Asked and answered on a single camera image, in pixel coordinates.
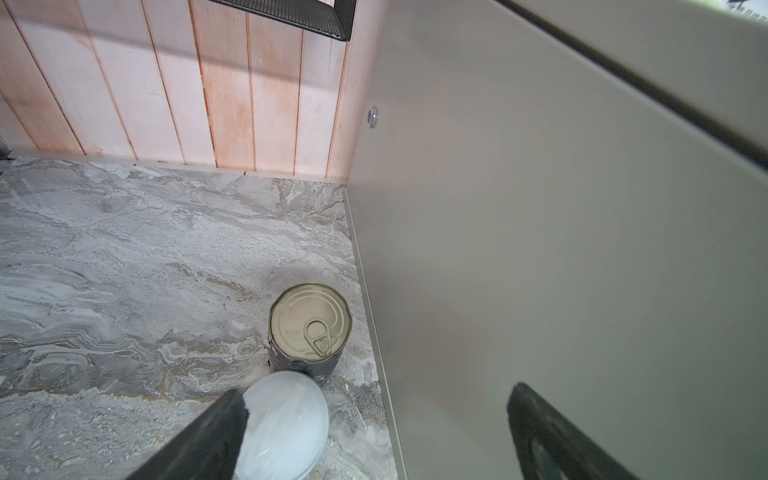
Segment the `pull tab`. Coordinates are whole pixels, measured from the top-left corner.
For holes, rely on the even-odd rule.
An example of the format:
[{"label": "pull tab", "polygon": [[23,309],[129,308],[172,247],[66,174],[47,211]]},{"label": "pull tab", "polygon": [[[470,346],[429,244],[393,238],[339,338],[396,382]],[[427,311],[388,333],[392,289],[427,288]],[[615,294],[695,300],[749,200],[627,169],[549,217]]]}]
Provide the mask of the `pull tab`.
[{"label": "pull tab", "polygon": [[304,326],[304,338],[321,357],[331,353],[331,329],[321,318],[313,318]]}]

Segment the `wooden plank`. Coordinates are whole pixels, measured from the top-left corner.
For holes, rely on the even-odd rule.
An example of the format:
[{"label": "wooden plank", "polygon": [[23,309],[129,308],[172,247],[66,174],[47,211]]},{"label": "wooden plank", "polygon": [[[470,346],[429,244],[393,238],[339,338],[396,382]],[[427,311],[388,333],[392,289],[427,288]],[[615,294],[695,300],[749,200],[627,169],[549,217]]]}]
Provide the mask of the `wooden plank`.
[{"label": "wooden plank", "polygon": [[184,162],[216,165],[187,0],[143,0]]},{"label": "wooden plank", "polygon": [[85,153],[133,157],[76,0],[5,2]]},{"label": "wooden plank", "polygon": [[26,138],[19,137],[18,132],[7,134],[9,138],[26,142],[33,137],[43,151],[83,151],[3,2],[0,2],[0,91],[8,102],[5,108],[11,108],[12,116],[26,127]]},{"label": "wooden plank", "polygon": [[0,137],[11,150],[14,148],[38,149],[2,96],[0,96]]},{"label": "wooden plank", "polygon": [[299,114],[301,29],[248,15],[257,170],[292,174]]},{"label": "wooden plank", "polygon": [[141,0],[79,0],[79,5],[136,158],[182,164]]},{"label": "wooden plank", "polygon": [[360,127],[368,110],[376,49],[386,15],[386,0],[357,0],[352,38],[344,58],[344,72],[339,91],[339,107],[333,128],[326,177],[346,181],[355,155]]},{"label": "wooden plank", "polygon": [[346,43],[304,32],[295,174],[325,177]]},{"label": "wooden plank", "polygon": [[216,165],[255,170],[247,14],[208,0],[190,8]]}]

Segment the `can rim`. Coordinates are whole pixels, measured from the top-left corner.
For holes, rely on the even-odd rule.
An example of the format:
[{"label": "can rim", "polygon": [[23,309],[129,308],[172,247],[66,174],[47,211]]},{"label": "can rim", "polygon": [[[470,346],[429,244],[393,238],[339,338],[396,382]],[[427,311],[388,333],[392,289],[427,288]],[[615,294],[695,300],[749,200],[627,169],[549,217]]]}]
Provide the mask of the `can rim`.
[{"label": "can rim", "polygon": [[349,305],[347,304],[346,299],[344,298],[344,296],[341,293],[337,292],[335,288],[333,288],[331,286],[328,286],[325,283],[319,283],[319,282],[298,283],[297,285],[294,285],[294,286],[290,287],[288,290],[282,292],[280,294],[280,296],[277,297],[277,300],[275,300],[275,303],[273,303],[272,307],[270,308],[270,318],[269,318],[270,337],[269,337],[268,341],[269,341],[270,345],[274,349],[277,349],[287,359],[300,360],[300,361],[306,362],[306,363],[321,363],[321,362],[325,362],[327,359],[333,357],[334,355],[336,355],[336,353],[332,353],[332,354],[328,355],[327,357],[324,357],[324,358],[322,358],[320,360],[308,360],[308,359],[304,359],[304,358],[302,358],[300,356],[292,356],[292,355],[289,355],[289,354],[285,353],[285,351],[283,349],[281,349],[279,345],[277,345],[277,342],[273,342],[272,341],[273,338],[274,338],[274,333],[272,332],[272,316],[275,313],[275,307],[277,306],[278,303],[280,303],[280,301],[283,299],[283,297],[285,295],[287,295],[288,293],[291,293],[292,291],[294,291],[295,289],[297,289],[297,288],[299,288],[301,286],[308,286],[308,285],[321,286],[323,288],[327,288],[328,290],[334,292],[341,299],[342,303],[344,304],[344,310],[346,311],[346,315],[349,317],[349,328],[346,331],[346,336],[344,336],[344,341],[341,343],[341,346],[336,351],[336,353],[341,353],[341,351],[344,349],[344,347],[346,346],[346,341],[349,340],[349,334],[352,333],[352,314],[349,311]]}]

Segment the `metal screw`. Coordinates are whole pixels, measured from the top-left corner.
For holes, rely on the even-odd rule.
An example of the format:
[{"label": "metal screw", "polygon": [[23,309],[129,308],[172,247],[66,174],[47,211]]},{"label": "metal screw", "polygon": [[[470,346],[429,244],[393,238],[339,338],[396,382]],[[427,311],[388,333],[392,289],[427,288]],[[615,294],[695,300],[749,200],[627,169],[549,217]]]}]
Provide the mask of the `metal screw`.
[{"label": "metal screw", "polygon": [[368,126],[371,128],[374,128],[378,120],[379,120],[379,109],[376,107],[371,107],[371,109],[368,110],[368,119],[366,120],[368,122]]}]

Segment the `black mesh shelf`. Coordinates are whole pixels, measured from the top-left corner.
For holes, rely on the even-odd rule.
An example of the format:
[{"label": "black mesh shelf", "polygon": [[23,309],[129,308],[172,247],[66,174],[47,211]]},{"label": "black mesh shelf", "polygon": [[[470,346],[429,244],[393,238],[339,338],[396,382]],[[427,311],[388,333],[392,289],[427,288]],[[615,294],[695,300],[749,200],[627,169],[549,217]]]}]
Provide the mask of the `black mesh shelf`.
[{"label": "black mesh shelf", "polygon": [[255,13],[288,25],[349,41],[356,0],[336,0],[334,6],[319,0],[211,0]]}]

